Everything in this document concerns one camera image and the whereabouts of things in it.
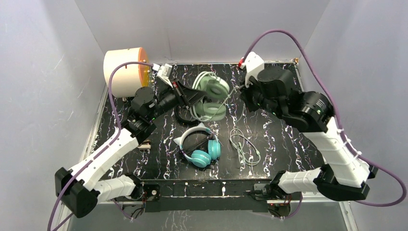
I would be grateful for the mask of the teal cat-ear headphones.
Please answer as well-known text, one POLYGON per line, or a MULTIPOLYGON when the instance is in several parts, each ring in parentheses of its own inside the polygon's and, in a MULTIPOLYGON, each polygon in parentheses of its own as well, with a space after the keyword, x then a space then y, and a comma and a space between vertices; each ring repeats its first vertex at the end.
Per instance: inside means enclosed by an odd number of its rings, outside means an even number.
POLYGON ((174 139, 174 143, 179 147, 186 160, 198 168, 205 168, 221 156, 221 143, 217 135, 203 123, 187 129, 181 137, 174 139), (204 132, 207 136, 196 144, 184 148, 184 142, 188 136, 195 132, 204 132))

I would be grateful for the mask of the green headphones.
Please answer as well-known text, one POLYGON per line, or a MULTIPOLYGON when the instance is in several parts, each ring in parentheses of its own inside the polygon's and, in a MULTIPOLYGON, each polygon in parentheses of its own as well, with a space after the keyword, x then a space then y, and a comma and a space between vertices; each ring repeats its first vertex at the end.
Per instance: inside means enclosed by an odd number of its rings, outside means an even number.
MULTIPOLYGON (((230 93, 228 83, 215 73, 202 71, 196 77, 192 88, 204 91, 206 98, 214 100, 226 100, 230 93)), ((206 99, 199 100, 190 109, 191 116, 200 122, 220 121, 226 115, 224 102, 209 102, 206 99)))

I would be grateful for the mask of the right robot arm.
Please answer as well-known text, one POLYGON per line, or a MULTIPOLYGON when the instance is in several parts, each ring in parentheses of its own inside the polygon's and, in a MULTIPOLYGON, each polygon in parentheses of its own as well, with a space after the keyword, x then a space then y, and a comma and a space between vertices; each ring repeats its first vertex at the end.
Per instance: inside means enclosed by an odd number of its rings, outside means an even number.
POLYGON ((370 191, 366 183, 377 168, 348 150, 335 122, 329 99, 316 91, 301 91, 289 70, 268 67, 257 74, 247 73, 242 81, 241 99, 252 112, 265 110, 306 136, 326 160, 308 171, 280 171, 263 190, 264 195, 284 199, 296 192, 320 193, 334 201, 365 200, 370 191))

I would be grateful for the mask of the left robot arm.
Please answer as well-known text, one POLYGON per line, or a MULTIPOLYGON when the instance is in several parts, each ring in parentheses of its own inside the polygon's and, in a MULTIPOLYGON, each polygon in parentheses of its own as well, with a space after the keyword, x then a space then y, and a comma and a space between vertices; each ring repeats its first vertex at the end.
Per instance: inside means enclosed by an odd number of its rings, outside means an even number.
POLYGON ((69 170, 55 173, 58 199, 77 217, 88 215, 97 204, 118 197, 139 200, 144 195, 144 183, 134 174, 102 180, 102 176, 117 161, 144 142, 156 129, 154 120, 174 107, 189 108, 208 96, 205 91, 173 81, 156 95, 151 87, 141 87, 131 101, 128 116, 117 131, 85 160, 69 170))

